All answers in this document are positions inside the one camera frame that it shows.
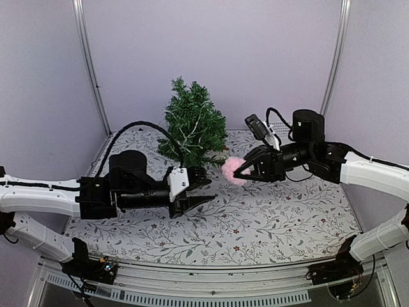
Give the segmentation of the front aluminium rail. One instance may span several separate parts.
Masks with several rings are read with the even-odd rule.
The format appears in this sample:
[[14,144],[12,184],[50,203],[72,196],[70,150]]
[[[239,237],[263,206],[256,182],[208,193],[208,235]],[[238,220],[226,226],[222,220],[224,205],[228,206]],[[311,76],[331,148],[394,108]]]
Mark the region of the front aluminium rail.
[[41,257],[29,306],[402,306],[383,255],[366,260],[362,274],[315,284],[312,262],[208,266],[120,260],[112,284],[70,279]]

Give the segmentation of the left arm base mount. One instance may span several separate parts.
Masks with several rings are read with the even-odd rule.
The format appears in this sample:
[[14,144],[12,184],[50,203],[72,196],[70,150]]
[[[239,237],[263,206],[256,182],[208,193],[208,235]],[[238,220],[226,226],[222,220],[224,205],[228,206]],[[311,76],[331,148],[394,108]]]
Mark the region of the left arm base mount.
[[61,266],[62,271],[67,275],[108,285],[114,283],[118,271],[118,263],[108,257],[99,260],[73,258],[61,263]]

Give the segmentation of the aluminium frame post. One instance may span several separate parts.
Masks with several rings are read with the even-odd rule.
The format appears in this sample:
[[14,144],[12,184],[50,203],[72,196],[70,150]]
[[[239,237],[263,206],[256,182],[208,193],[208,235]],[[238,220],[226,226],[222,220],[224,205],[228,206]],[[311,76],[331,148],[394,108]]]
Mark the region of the aluminium frame post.
[[75,22],[77,25],[77,31],[79,35],[79,41],[84,57],[84,63],[86,66],[89,83],[91,86],[91,92],[93,94],[93,98],[96,105],[96,111],[100,119],[103,131],[107,136],[109,136],[111,134],[111,127],[109,125],[108,116],[104,107],[102,95],[100,93],[100,87],[96,76],[93,57],[91,54],[91,46],[89,43],[86,18],[84,13],[84,3],[81,0],[73,0],[72,3]]
[[341,64],[343,48],[346,41],[346,36],[348,32],[348,24],[350,19],[351,11],[351,0],[342,0],[341,9],[339,14],[339,22],[337,27],[336,40],[334,45],[334,52],[332,56],[332,61],[330,65],[329,75],[327,79],[327,84],[323,94],[323,100],[320,107],[320,114],[324,117],[327,116],[328,110],[330,109],[330,103],[332,100],[332,95],[335,89],[337,74]]

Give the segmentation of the pink pompom ornament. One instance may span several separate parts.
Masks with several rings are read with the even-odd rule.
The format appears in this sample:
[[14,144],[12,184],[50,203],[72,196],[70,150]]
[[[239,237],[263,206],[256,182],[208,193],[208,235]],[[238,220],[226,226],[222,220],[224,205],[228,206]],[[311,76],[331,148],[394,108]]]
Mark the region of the pink pompom ornament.
[[245,159],[239,157],[229,157],[221,167],[224,178],[235,185],[243,186],[247,183],[246,179],[235,178],[234,172],[245,163]]

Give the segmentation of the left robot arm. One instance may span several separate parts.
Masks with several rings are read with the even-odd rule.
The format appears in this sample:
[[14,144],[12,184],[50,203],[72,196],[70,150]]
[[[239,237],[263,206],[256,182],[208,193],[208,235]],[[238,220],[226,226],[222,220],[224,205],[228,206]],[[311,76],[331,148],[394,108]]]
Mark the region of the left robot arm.
[[[147,157],[136,150],[111,154],[113,145],[128,129],[147,126],[161,132],[176,150],[177,166],[168,167],[163,179],[147,173]],[[63,267],[70,266],[82,278],[109,270],[105,260],[91,260],[87,244],[74,238],[67,241],[32,219],[28,212],[55,213],[85,220],[110,219],[118,212],[165,207],[169,217],[184,213],[215,199],[211,196],[188,196],[187,191],[209,181],[203,168],[186,168],[176,140],[162,127],[146,121],[124,126],[112,139],[92,177],[62,182],[24,180],[1,171],[1,235],[5,239],[25,239],[34,249],[41,249]]]

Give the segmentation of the small green christmas tree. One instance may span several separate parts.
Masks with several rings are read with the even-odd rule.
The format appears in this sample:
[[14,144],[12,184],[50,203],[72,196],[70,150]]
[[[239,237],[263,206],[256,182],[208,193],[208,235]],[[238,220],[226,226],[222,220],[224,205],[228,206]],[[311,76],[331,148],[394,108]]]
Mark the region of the small green christmas tree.
[[171,80],[170,101],[164,110],[167,132],[178,144],[183,165],[219,167],[225,158],[216,154],[226,147],[226,117],[215,108],[210,92],[179,76]]

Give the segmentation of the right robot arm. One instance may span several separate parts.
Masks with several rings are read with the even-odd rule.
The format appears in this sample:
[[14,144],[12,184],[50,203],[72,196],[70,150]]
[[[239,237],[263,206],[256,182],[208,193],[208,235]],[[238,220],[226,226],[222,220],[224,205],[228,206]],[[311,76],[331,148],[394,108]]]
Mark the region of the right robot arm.
[[[307,166],[312,175],[335,184],[353,184],[408,200],[408,167],[366,156],[351,146],[325,139],[323,115],[310,109],[293,112],[288,138],[282,145],[268,120],[255,114],[245,119],[262,145],[251,150],[234,170],[236,179],[283,181],[289,171]],[[355,264],[408,240],[408,209],[368,232],[346,239],[331,263],[330,273],[345,278]]]

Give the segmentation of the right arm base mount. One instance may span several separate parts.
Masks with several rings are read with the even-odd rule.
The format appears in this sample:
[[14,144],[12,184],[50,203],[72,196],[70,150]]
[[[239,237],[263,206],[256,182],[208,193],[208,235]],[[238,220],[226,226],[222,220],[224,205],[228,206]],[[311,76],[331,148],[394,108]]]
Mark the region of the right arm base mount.
[[346,300],[353,296],[362,281],[363,272],[359,262],[333,260],[310,265],[305,278],[313,285],[330,283],[330,295],[338,300]]

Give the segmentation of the left aluminium frame post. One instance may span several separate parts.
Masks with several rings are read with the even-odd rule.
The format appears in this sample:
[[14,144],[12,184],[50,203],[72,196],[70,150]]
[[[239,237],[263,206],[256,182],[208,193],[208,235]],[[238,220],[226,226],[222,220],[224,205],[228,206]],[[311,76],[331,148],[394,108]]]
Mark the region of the left aluminium frame post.
[[84,3],[81,0],[73,0],[72,3],[75,22],[77,25],[77,31],[79,35],[79,41],[84,57],[84,63],[86,66],[89,83],[91,86],[91,92],[93,94],[93,98],[96,105],[96,111],[100,119],[103,131],[107,136],[109,136],[111,134],[111,127],[109,125],[108,116],[104,107],[102,95],[100,93],[100,87],[96,76],[93,57],[91,54],[91,46],[89,43],[86,18],[84,13]]

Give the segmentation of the white plastic basket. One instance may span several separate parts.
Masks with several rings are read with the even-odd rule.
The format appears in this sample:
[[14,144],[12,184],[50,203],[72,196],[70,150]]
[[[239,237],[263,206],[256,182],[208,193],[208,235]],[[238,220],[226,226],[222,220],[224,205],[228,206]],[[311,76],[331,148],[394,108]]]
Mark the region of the white plastic basket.
[[[267,124],[266,120],[263,120],[262,123],[268,130],[265,140],[272,148],[279,151],[284,145],[289,143],[289,140],[287,139],[289,127],[286,124],[282,122]],[[306,165],[291,168],[289,171],[284,171],[283,173],[283,180],[288,180],[294,183],[304,182],[312,177],[313,175],[307,172]]]

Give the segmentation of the right aluminium frame post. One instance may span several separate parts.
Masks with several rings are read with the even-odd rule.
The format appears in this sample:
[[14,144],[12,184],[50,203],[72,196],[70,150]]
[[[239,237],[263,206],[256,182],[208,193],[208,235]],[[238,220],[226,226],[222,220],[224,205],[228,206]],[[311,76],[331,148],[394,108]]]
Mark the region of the right aluminium frame post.
[[341,64],[343,48],[346,41],[346,36],[348,32],[348,24],[350,19],[351,11],[351,0],[342,0],[341,9],[339,14],[339,22],[337,27],[336,40],[334,45],[334,52],[332,56],[332,61],[330,65],[329,75],[327,79],[327,84],[323,94],[323,100],[320,107],[320,114],[324,117],[327,116],[328,110],[330,109],[330,103],[332,100],[332,95],[335,89],[337,74]]

